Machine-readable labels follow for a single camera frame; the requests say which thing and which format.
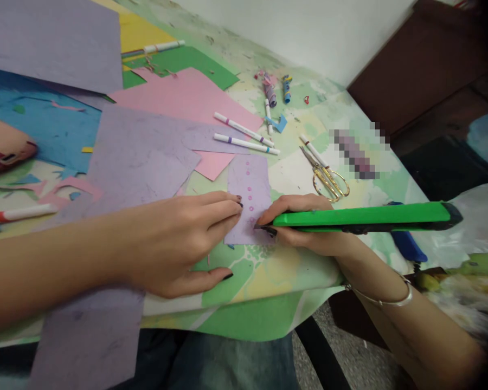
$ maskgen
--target gold scissors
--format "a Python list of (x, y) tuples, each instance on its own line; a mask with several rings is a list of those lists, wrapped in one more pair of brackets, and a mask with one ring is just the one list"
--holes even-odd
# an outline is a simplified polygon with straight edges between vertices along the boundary
[[(325, 187), (327, 187), (329, 192), (331, 192), (334, 195), (333, 198), (327, 197), (329, 199), (329, 201), (337, 202), (340, 200), (340, 196), (346, 197), (349, 195), (349, 193), (351, 192), (350, 188), (349, 188), (349, 184), (343, 178), (342, 175), (340, 175), (338, 172), (330, 170), (329, 167), (322, 166), (319, 162), (317, 162), (314, 158), (311, 157), (309, 152), (307, 150), (305, 150), (305, 148), (303, 146), (300, 146), (300, 149), (302, 150), (302, 152), (304, 152), (304, 156), (306, 156), (306, 158), (309, 160), (309, 162), (313, 166), (313, 172), (314, 172), (313, 186), (314, 186), (314, 189), (316, 190), (316, 192), (318, 192), (318, 195), (325, 196), (318, 189), (318, 186), (316, 185), (316, 178), (320, 179), (320, 181), (325, 185)], [(345, 183), (345, 185), (347, 187), (346, 192), (342, 191), (342, 189), (340, 188), (338, 183), (336, 183), (336, 181), (332, 177), (331, 173), (334, 173), (336, 176), (339, 176), (343, 180), (343, 183)]]

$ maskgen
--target jeans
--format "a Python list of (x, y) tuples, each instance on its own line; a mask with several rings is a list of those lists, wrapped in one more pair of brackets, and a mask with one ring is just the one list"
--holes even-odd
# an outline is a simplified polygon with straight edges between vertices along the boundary
[[(27, 386), (37, 344), (0, 349), (0, 389)], [(181, 330), (142, 329), (136, 374), (113, 390), (298, 390), (291, 334), (247, 342)]]

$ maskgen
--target fingernail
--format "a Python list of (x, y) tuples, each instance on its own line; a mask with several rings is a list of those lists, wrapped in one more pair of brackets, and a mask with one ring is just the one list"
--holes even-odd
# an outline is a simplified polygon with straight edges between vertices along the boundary
[(275, 229), (273, 229), (272, 227), (262, 226), (261, 229), (265, 230), (270, 235), (271, 238), (277, 236), (277, 231)]

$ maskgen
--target white marker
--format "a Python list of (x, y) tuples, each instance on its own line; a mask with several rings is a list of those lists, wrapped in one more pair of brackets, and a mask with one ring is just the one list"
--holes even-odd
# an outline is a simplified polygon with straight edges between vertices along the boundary
[(316, 157), (318, 162), (324, 167), (324, 168), (329, 168), (329, 164), (325, 162), (324, 158), (320, 155), (320, 153), (317, 152), (317, 150), (314, 148), (313, 144), (309, 142), (307, 137), (305, 135), (301, 135), (300, 138), (302, 141), (305, 143), (305, 145), (309, 148), (309, 150), (313, 153), (313, 155)]
[(58, 212), (58, 207), (53, 204), (25, 207), (9, 211), (0, 211), (0, 223), (11, 222), (18, 219), (39, 217), (45, 214)]
[(270, 153), (270, 154), (280, 154), (280, 151), (278, 149), (273, 149), (273, 148), (269, 148), (267, 146), (252, 144), (251, 142), (242, 141), (238, 138), (232, 138), (232, 137), (228, 137), (226, 135), (222, 135), (222, 134), (218, 134), (218, 133), (215, 133), (213, 138), (215, 138), (217, 141), (222, 141), (222, 142), (227, 142), (227, 143), (233, 144), (233, 145), (248, 147), (250, 149), (255, 149), (255, 150), (258, 150), (261, 152), (266, 152), (266, 153)]
[(155, 53), (156, 51), (165, 51), (170, 49), (175, 49), (179, 46), (184, 46), (186, 42), (184, 41), (174, 41), (174, 42), (167, 42), (167, 43), (160, 43), (157, 45), (148, 45), (143, 48), (145, 54), (148, 53)]
[[(271, 118), (271, 110), (269, 109), (269, 99), (266, 98), (266, 116)], [(271, 123), (267, 123), (267, 133), (269, 135), (273, 135), (273, 125)]]
[(244, 127), (243, 125), (239, 125), (237, 122), (226, 118), (222, 114), (216, 112), (215, 114), (213, 114), (213, 117), (215, 119), (219, 119), (221, 122), (224, 122), (226, 125), (231, 126), (232, 128), (240, 131), (241, 133), (244, 133), (245, 135), (249, 135), (251, 138), (256, 139), (258, 142), (261, 142), (264, 145), (267, 145), (269, 147), (275, 146), (275, 144), (269, 141), (268, 139), (265, 139), (264, 137), (258, 135), (256, 132), (252, 132), (250, 129)]

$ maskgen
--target silver bracelet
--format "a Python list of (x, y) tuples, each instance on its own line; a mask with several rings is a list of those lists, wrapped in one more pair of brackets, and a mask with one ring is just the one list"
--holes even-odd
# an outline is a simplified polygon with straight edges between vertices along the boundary
[(354, 291), (357, 294), (360, 294), (366, 300), (368, 300), (368, 301), (370, 301), (372, 303), (376, 303), (380, 307), (382, 307), (382, 306), (401, 307), (401, 306), (408, 305), (411, 302), (411, 300), (412, 300), (412, 285), (410, 284), (410, 281), (408, 279), (406, 279), (402, 274), (400, 274), (396, 270), (394, 270), (394, 272), (397, 273), (403, 279), (403, 281), (406, 283), (407, 288), (408, 288), (408, 294), (407, 294), (407, 296), (402, 301), (399, 301), (399, 302), (382, 302), (380, 300), (375, 300), (375, 299), (369, 298), (367, 295), (365, 295), (361, 291), (359, 291), (359, 290), (355, 289), (354, 287), (352, 287), (350, 283), (345, 283), (344, 286), (345, 286), (345, 289), (347, 291)]

